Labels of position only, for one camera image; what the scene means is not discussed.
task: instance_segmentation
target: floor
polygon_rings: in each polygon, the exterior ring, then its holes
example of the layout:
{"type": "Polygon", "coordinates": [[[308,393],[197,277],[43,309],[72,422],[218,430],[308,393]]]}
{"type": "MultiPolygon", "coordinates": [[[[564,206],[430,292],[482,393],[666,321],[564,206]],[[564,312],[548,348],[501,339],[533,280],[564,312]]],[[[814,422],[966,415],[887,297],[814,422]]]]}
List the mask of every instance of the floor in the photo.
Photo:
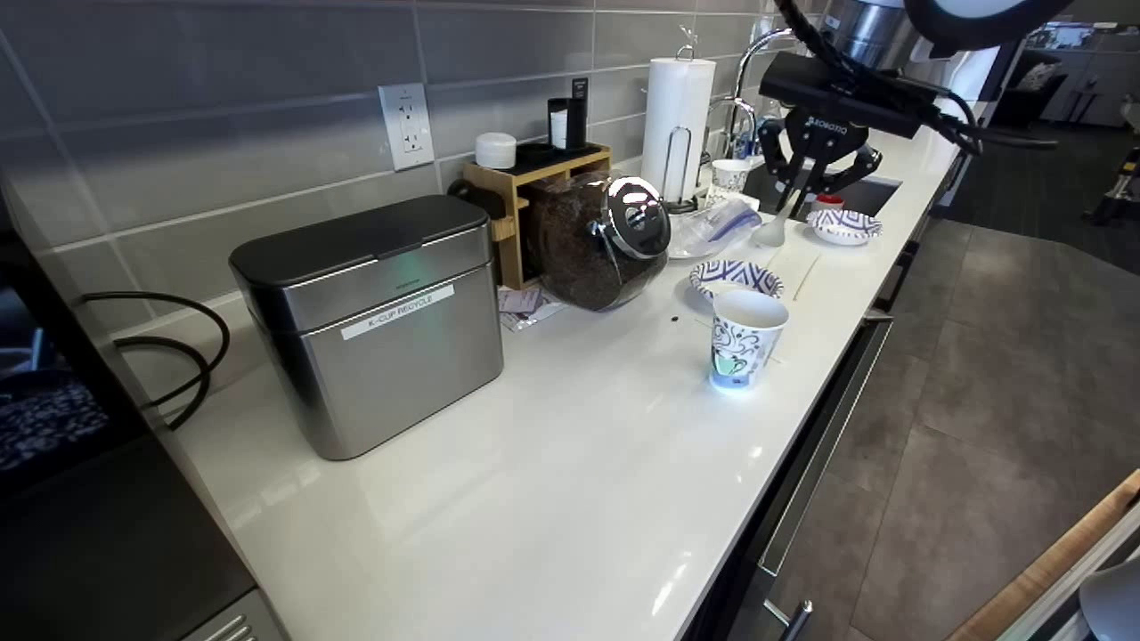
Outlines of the floor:
{"type": "Polygon", "coordinates": [[[1119,164],[1140,134],[1124,127],[1025,127],[1019,134],[1058,140],[1055,150],[992,146],[956,202],[956,222],[1032,239],[1058,239],[1092,258],[1140,273],[1140,216],[1087,225],[1119,164]]]}
{"type": "Polygon", "coordinates": [[[809,641],[949,638],[1140,463],[1137,344],[1137,273],[935,225],[773,601],[817,601],[809,641]]]}

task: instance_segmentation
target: paper towel roll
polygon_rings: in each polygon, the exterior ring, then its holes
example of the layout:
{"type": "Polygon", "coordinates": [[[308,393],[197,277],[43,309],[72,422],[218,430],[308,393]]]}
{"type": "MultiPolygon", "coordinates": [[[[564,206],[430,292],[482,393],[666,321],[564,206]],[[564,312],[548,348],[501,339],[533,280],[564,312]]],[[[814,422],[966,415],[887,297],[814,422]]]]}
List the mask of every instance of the paper towel roll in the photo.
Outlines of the paper towel roll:
{"type": "Polygon", "coordinates": [[[649,62],[642,176],[662,193],[666,202],[690,198],[694,193],[694,178],[701,170],[713,71],[718,63],[701,57],[649,62]]]}

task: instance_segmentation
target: black cable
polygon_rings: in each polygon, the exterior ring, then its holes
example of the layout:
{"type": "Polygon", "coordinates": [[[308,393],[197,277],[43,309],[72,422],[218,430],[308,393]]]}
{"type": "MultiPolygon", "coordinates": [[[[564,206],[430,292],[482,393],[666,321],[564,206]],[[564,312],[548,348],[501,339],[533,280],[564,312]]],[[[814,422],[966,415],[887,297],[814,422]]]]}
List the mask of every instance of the black cable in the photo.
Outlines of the black cable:
{"type": "MultiPolygon", "coordinates": [[[[187,297],[170,297],[170,292],[86,292],[77,302],[124,302],[124,298],[174,302],[174,306],[190,306],[190,309],[210,317],[210,321],[218,325],[218,352],[213,352],[213,360],[208,365],[208,371],[210,371],[210,375],[218,371],[218,365],[222,365],[225,352],[228,352],[233,335],[228,335],[228,325],[225,325],[210,306],[205,306],[205,302],[197,302],[197,298],[187,298],[187,297]]],[[[199,378],[181,380],[177,388],[165,393],[162,399],[151,399],[151,407],[162,407],[162,403],[190,393],[197,380],[199,380],[199,378]]]]}
{"type": "Polygon", "coordinates": [[[796,0],[776,0],[786,29],[814,51],[814,57],[832,69],[834,85],[841,85],[843,92],[864,92],[864,95],[875,95],[879,102],[893,107],[898,114],[909,114],[924,126],[929,126],[935,132],[940,132],[944,140],[960,144],[968,153],[979,153],[979,140],[978,140],[978,117],[968,111],[968,102],[940,85],[927,85],[927,82],[913,82],[913,77],[891,77],[885,71],[872,71],[853,57],[843,57],[834,42],[824,39],[821,29],[814,29],[814,20],[799,10],[796,0]],[[966,121],[956,121],[951,114],[944,114],[935,101],[944,95],[951,101],[966,121]]]}
{"type": "Polygon", "coordinates": [[[169,422],[170,430],[177,430],[210,396],[210,365],[199,348],[187,344],[187,341],[174,341],[174,339],[162,339],[162,335],[132,335],[132,339],[119,339],[115,348],[174,348],[181,352],[187,360],[197,365],[197,393],[193,399],[181,407],[177,416],[169,422]]]}
{"type": "Polygon", "coordinates": [[[181,380],[177,388],[151,399],[146,407],[165,407],[177,396],[187,396],[190,388],[197,388],[197,396],[190,399],[190,407],[170,422],[170,430],[181,428],[210,396],[210,380],[213,380],[213,371],[218,365],[228,355],[228,344],[233,344],[233,330],[225,325],[222,312],[213,312],[210,306],[197,302],[197,298],[187,298],[187,297],[170,297],[170,292],[86,292],[77,302],[124,302],[124,298],[152,298],[152,302],[174,302],[174,306],[190,306],[205,317],[213,321],[218,328],[218,352],[208,360],[199,348],[187,344],[187,341],[174,341],[174,339],[162,339],[162,335],[132,335],[132,339],[119,339],[115,348],[174,348],[181,355],[190,355],[199,375],[193,375],[190,380],[181,380]]]}
{"type": "Polygon", "coordinates": [[[994,144],[994,146],[1017,146],[1017,150],[1058,150],[1062,140],[1049,140],[1049,134],[1010,134],[1003,127],[973,127],[968,134],[994,144]]]}

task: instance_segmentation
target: blue and white cup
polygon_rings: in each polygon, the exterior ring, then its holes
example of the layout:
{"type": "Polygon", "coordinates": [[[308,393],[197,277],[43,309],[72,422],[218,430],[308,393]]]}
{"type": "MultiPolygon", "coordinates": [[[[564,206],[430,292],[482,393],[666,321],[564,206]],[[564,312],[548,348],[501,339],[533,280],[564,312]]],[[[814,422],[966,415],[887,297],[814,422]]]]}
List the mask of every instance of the blue and white cup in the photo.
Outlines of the blue and white cup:
{"type": "Polygon", "coordinates": [[[773,297],[732,289],[713,298],[708,380],[718,388],[753,388],[756,371],[773,355],[786,306],[773,297]]]}

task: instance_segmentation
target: white countertop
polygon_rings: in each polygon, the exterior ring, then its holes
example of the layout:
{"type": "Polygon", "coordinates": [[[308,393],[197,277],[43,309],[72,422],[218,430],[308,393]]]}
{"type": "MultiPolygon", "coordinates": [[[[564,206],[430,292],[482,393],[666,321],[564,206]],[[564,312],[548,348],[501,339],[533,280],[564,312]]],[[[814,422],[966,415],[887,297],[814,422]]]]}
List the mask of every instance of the white countertop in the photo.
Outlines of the white countertop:
{"type": "Polygon", "coordinates": [[[354,463],[314,455],[276,366],[213,396],[177,444],[294,638],[676,638],[956,160],[875,150],[900,190],[872,247],[756,254],[790,325],[753,396],[707,386],[690,268],[505,330],[498,380],[354,463]]]}

